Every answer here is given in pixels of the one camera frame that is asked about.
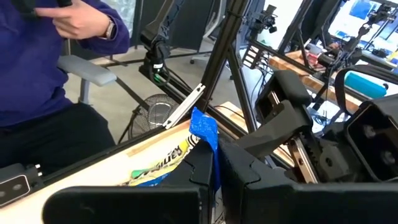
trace snack bag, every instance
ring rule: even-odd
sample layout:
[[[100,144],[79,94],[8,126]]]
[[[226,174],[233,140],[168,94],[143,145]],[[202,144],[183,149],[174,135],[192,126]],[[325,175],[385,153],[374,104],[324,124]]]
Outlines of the snack bag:
[[[146,169],[133,170],[130,181],[122,185],[127,186],[155,186],[165,179],[196,146],[200,138],[191,134],[177,147],[170,151],[167,156],[157,161]]]

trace desk fan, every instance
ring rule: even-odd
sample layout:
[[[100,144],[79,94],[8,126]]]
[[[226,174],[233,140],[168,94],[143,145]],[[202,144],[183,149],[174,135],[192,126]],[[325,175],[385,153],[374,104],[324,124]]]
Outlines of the desk fan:
[[[129,140],[161,126],[178,107],[178,103],[166,94],[152,95],[144,101],[148,105],[148,110],[139,105],[132,111],[127,128]]]

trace sleeve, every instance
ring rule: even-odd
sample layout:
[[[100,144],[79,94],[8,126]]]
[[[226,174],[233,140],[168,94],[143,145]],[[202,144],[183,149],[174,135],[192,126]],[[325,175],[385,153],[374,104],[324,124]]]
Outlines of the sleeve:
[[[118,12],[112,9],[106,3],[98,0],[84,1],[109,16],[109,18],[115,24],[116,31],[111,40],[92,37],[89,39],[80,40],[80,45],[85,49],[89,49],[103,55],[126,53],[130,45],[130,36],[129,31],[126,25],[124,25],[124,22],[120,18]]]

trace chair armrest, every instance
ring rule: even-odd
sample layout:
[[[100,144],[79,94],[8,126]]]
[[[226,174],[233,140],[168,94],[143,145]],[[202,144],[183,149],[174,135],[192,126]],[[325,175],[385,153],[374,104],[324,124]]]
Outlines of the chair armrest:
[[[116,75],[110,70],[76,55],[61,56],[58,60],[58,68],[98,86],[104,86],[116,80]]]

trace blue painter's tape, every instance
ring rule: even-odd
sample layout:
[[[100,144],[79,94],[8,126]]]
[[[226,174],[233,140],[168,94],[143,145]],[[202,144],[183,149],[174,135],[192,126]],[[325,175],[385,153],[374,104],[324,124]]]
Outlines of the blue painter's tape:
[[[214,118],[203,114],[198,108],[194,108],[191,115],[191,125],[189,127],[191,134],[208,142],[214,152],[215,168],[215,192],[220,188],[220,166],[218,164],[218,133],[217,122]]]

